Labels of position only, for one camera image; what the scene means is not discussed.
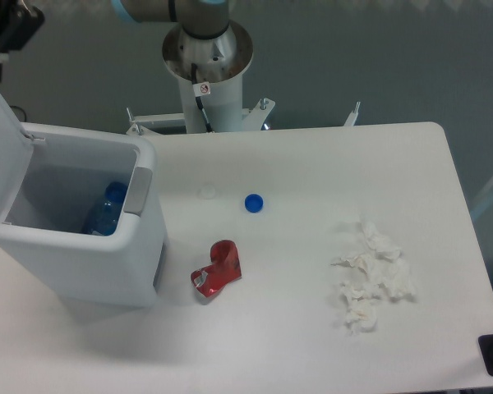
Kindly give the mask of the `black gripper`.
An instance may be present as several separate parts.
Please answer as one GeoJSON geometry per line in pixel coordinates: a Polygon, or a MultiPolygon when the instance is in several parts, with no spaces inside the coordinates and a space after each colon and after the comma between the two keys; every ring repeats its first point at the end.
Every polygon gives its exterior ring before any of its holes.
{"type": "Polygon", "coordinates": [[[28,1],[0,0],[0,82],[7,53],[22,50],[44,22],[43,12],[28,1]]]}

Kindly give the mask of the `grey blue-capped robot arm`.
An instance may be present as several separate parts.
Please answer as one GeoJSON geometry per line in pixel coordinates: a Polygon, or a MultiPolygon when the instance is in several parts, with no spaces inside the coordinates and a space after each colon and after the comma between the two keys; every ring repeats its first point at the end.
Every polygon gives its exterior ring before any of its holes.
{"type": "MultiPolygon", "coordinates": [[[[163,44],[165,64],[185,80],[222,82],[241,75],[253,57],[250,35],[227,1],[113,1],[123,20],[174,22],[163,44]]],[[[30,1],[0,1],[0,81],[9,52],[20,51],[45,22],[30,1]]]]}

